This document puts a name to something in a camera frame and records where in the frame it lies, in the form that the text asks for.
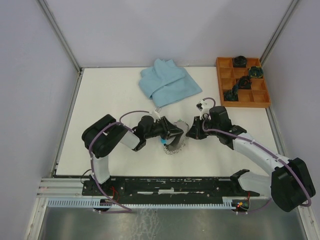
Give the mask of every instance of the gray wall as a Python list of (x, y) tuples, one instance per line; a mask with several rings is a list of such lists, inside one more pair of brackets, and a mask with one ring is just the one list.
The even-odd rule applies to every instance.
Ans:
[(260, 57), (291, 0), (47, 0), (82, 67)]
[(303, 0), (264, 66), (272, 107), (289, 157), (303, 159), (317, 195), (320, 224), (320, 1)]
[(0, 33), (0, 239), (19, 240), (77, 75), (35, 0), (2, 1)]

